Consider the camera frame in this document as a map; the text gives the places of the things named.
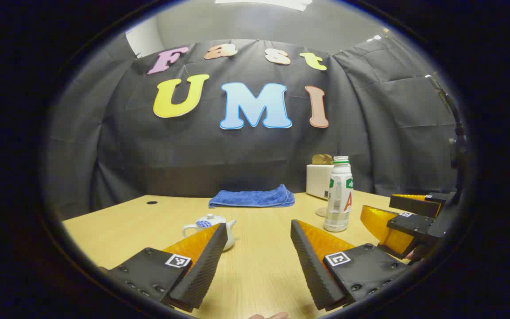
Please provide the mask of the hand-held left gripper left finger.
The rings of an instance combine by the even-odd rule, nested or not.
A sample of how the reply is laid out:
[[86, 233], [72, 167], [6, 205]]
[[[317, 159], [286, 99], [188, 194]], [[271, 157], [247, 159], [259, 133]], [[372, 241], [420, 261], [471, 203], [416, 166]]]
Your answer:
[[119, 266], [100, 270], [157, 303], [192, 312], [210, 288], [227, 240], [219, 223], [168, 248], [144, 248]]

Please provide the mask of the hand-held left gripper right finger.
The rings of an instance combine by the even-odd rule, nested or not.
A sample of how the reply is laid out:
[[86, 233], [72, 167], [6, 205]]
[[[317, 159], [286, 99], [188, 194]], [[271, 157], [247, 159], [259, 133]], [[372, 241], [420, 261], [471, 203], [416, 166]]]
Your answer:
[[291, 221], [290, 238], [319, 310], [360, 301], [409, 269], [373, 244], [354, 246], [300, 220]]

